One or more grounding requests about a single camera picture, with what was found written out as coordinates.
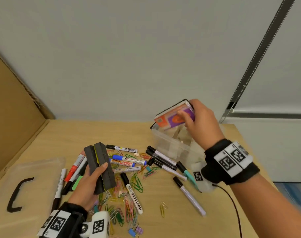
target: hand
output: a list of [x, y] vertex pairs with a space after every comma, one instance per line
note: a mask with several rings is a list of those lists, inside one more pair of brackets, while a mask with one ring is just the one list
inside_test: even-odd
[[105, 162], [90, 175], [90, 168], [87, 165], [85, 174], [81, 178], [76, 190], [70, 196], [68, 203], [82, 206], [86, 211], [92, 209], [94, 203], [97, 201], [98, 196], [94, 195], [95, 185], [99, 176], [106, 170], [108, 163]]
[[218, 141], [224, 139], [224, 134], [211, 109], [207, 108], [197, 99], [190, 100], [190, 103], [195, 109], [194, 122], [184, 111], [178, 111], [177, 114], [185, 120], [187, 130], [192, 135], [192, 138], [204, 150], [207, 150]]

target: black wrist strap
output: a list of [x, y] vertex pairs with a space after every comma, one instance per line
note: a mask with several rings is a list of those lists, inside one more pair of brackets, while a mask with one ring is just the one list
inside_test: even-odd
[[214, 158], [231, 144], [232, 142], [230, 140], [222, 139], [205, 151], [207, 165], [201, 169], [204, 178], [212, 183], [218, 184], [221, 181], [224, 181], [225, 184], [231, 185], [245, 182], [259, 172], [259, 168], [252, 162], [237, 175], [231, 177]]

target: left hand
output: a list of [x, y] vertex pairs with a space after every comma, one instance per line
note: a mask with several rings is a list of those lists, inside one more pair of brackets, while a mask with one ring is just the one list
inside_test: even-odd
[[92, 209], [94, 203], [98, 199], [98, 195], [93, 194], [95, 185], [99, 176], [106, 170], [108, 163], [105, 162], [90, 175], [90, 168], [87, 165], [85, 174], [81, 178], [76, 190], [70, 196], [68, 203], [82, 206], [86, 211]]

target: red marker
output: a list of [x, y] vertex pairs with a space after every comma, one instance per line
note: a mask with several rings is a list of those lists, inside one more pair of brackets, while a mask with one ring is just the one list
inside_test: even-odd
[[70, 178], [73, 176], [74, 172], [77, 170], [77, 168], [79, 167], [79, 165], [81, 164], [81, 162], [82, 162], [82, 160], [83, 160], [84, 158], [85, 158], [85, 151], [83, 150], [83, 151], [79, 154], [79, 156], [78, 156], [76, 162], [72, 165], [71, 169], [69, 170], [69, 172], [68, 172], [68, 174], [67, 174], [67, 176], [66, 176], [66, 178], [65, 178], [65, 181], [66, 181], [66, 182], [68, 182], [68, 181], [70, 180]]

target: right hand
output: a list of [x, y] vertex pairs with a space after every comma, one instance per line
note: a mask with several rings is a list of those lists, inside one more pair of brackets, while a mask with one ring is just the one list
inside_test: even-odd
[[212, 147], [218, 141], [224, 139], [219, 123], [216, 120], [214, 112], [202, 104], [198, 99], [189, 101], [195, 109], [195, 121], [184, 111], [178, 111], [186, 122], [188, 132], [192, 138], [204, 149]]

